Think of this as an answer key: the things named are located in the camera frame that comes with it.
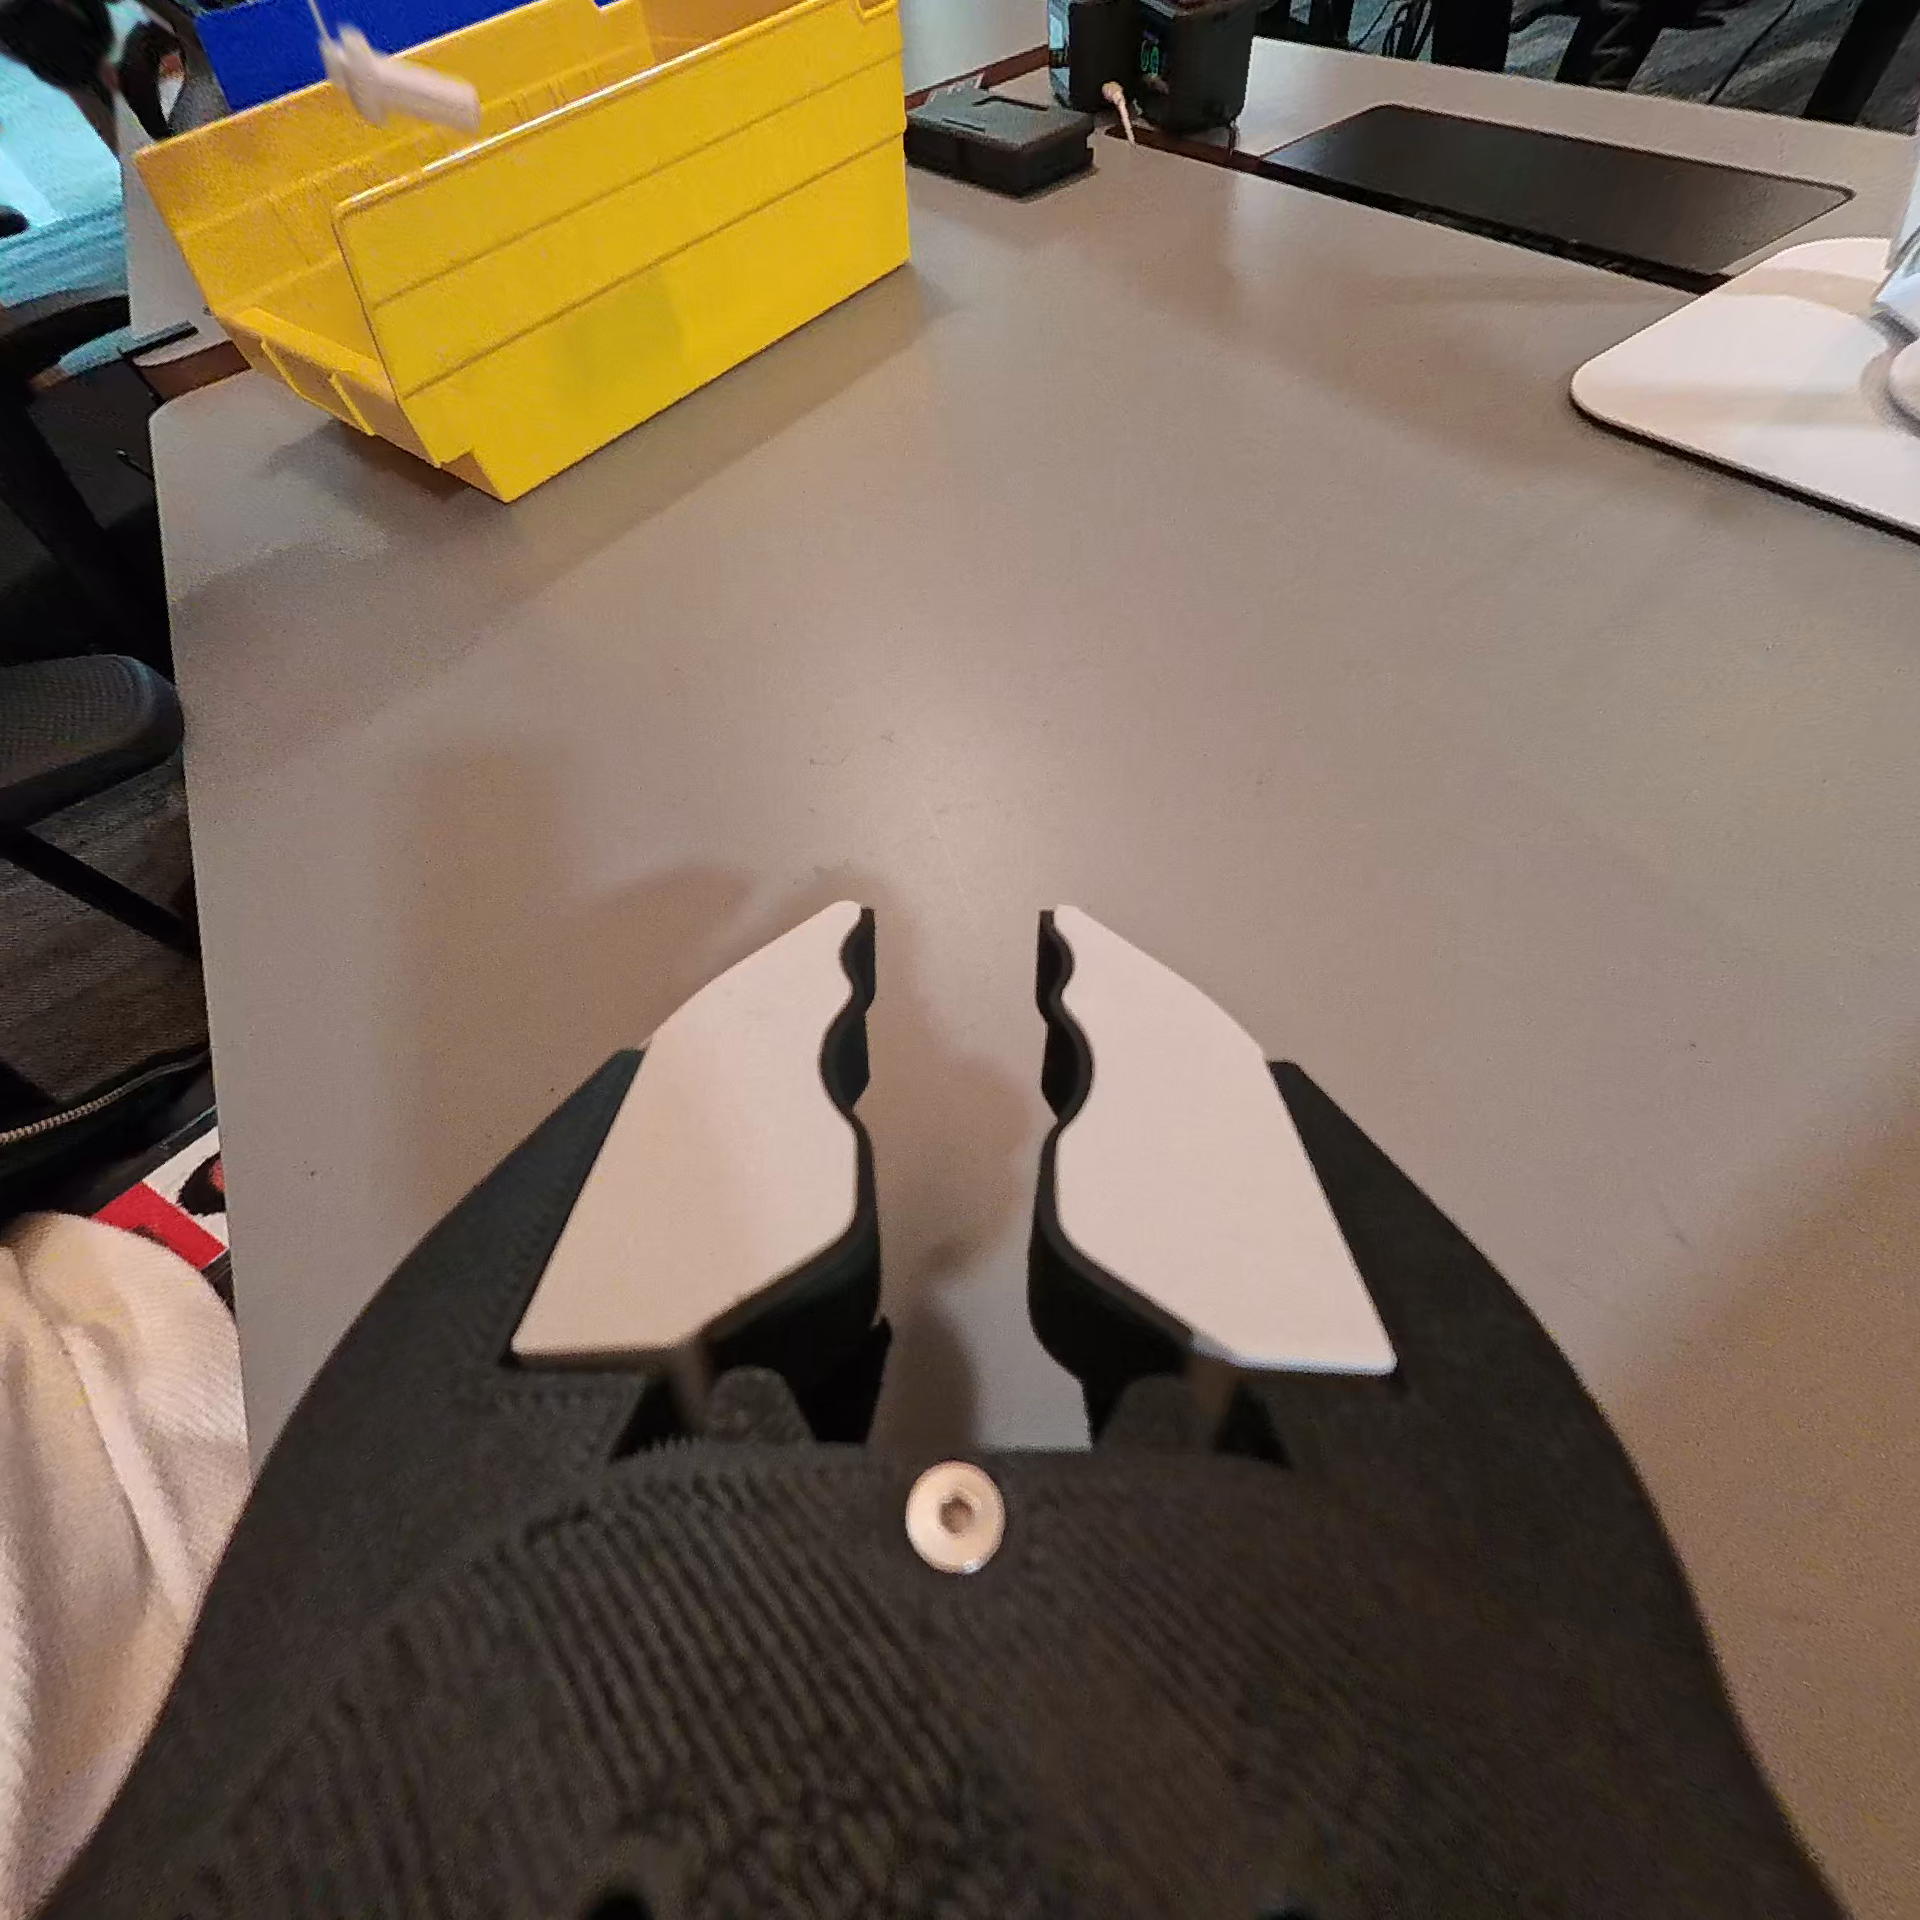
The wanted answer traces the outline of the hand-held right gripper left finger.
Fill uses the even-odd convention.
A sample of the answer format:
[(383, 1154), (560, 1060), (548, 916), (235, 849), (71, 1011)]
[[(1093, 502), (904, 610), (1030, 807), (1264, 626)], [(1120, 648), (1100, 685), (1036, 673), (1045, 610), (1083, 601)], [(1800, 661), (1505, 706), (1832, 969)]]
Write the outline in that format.
[(511, 1355), (825, 1374), (879, 1299), (877, 916), (833, 900), (678, 1007), (576, 1189)]

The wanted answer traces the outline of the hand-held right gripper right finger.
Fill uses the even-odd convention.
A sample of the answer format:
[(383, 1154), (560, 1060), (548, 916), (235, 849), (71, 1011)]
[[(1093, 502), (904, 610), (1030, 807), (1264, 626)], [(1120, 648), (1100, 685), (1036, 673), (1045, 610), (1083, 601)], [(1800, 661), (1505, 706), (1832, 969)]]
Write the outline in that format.
[(1079, 1377), (1159, 1355), (1389, 1377), (1394, 1341), (1273, 1062), (1206, 992), (1083, 909), (1037, 929), (1053, 1129), (1036, 1330)]

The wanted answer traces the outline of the yellow plastic bin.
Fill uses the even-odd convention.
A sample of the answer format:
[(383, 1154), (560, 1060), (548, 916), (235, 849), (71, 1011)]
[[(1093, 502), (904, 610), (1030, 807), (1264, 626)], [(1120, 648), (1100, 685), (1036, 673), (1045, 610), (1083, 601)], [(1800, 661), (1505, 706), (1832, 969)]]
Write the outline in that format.
[(134, 158), (211, 320), (307, 405), (514, 502), (909, 260), (897, 5), (525, 5)]

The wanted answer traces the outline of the white adapter with cable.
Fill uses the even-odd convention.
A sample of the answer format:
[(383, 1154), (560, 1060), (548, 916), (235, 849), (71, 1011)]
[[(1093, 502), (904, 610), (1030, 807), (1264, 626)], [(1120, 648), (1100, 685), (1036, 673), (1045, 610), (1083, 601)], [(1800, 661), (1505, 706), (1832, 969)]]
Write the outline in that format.
[(349, 100), (361, 123), (382, 128), (410, 118), (463, 133), (484, 128), (484, 100), (470, 82), (378, 50), (361, 30), (333, 23), (320, 5), (307, 9), (318, 36), (326, 82)]

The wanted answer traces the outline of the grey desk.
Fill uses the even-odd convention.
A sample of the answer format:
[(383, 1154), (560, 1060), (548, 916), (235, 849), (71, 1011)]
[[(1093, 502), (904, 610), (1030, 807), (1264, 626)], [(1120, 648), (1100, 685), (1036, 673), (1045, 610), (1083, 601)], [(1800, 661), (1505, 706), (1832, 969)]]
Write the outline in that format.
[(1061, 1446), (1037, 913), (1360, 1119), (1575, 1358), (1784, 1803), (1916, 1917), (1916, 545), (1582, 417), (1665, 286), (1105, 141), (505, 510), (164, 405), (254, 1453), (710, 974), (877, 910), (901, 1450)]

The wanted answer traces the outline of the dark green jacket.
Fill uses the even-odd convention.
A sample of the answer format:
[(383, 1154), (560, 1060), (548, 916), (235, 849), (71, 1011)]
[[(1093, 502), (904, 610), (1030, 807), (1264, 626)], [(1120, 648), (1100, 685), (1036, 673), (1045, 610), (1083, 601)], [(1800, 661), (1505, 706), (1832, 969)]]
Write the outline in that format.
[(206, 1037), (71, 1096), (48, 1092), (5, 1062), (5, 1220), (59, 1214), (67, 1196), (159, 1151), (206, 1109), (211, 1109)]

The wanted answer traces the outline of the white garment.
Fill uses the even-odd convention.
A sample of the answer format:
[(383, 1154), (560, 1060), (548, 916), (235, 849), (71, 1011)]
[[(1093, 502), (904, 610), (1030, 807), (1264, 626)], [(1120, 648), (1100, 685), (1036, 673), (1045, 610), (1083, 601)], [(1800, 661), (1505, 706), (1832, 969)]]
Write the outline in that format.
[(93, 1215), (5, 1229), (5, 1917), (123, 1790), (250, 1483), (218, 1291)]

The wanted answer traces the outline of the black office chair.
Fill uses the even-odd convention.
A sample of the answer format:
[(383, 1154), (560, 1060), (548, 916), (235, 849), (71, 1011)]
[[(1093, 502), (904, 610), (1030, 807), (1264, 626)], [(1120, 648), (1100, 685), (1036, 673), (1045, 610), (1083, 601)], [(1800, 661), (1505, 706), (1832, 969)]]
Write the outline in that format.
[[(5, 310), (5, 505), (78, 581), (116, 636), (147, 620), (128, 572), (36, 423), (36, 381), (128, 324), (128, 295), (80, 286)], [(136, 781), (180, 753), (180, 702), (155, 669), (124, 654), (5, 669), (5, 860), (134, 937), (199, 957), (199, 933), (38, 825)]]

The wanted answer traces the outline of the black monitor with white stand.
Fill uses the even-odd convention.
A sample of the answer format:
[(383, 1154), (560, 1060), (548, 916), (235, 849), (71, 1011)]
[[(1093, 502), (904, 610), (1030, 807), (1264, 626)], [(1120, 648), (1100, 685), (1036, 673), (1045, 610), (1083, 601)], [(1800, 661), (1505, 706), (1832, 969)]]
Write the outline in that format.
[(1896, 237), (1789, 246), (1572, 376), (1575, 410), (1916, 536), (1916, 199)]

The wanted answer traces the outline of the black flat device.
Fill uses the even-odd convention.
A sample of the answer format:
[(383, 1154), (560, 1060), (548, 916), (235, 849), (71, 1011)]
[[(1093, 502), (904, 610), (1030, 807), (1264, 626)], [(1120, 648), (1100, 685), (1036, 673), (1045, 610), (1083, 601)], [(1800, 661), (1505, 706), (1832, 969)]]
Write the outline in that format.
[(940, 178), (1030, 199), (1092, 170), (1092, 133), (1088, 113), (964, 87), (906, 110), (904, 158)]

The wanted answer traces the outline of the blue plastic bin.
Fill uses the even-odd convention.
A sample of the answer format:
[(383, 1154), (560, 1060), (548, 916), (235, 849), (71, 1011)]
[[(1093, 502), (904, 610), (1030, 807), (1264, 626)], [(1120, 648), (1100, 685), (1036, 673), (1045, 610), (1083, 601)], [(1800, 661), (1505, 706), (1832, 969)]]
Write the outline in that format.
[(378, 53), (410, 58), (522, 5), (206, 5), (198, 36), (228, 110), (254, 110), (326, 82), (320, 36), (357, 30)]

